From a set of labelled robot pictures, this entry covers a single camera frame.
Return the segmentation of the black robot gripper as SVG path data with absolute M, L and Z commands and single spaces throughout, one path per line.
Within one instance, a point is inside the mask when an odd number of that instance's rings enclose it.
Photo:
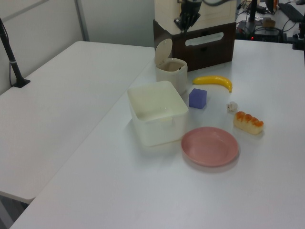
M 179 22 L 181 22 L 181 31 L 183 33 L 187 33 L 189 23 L 192 27 L 200 18 L 199 10 L 201 4 L 201 0 L 182 0 Z

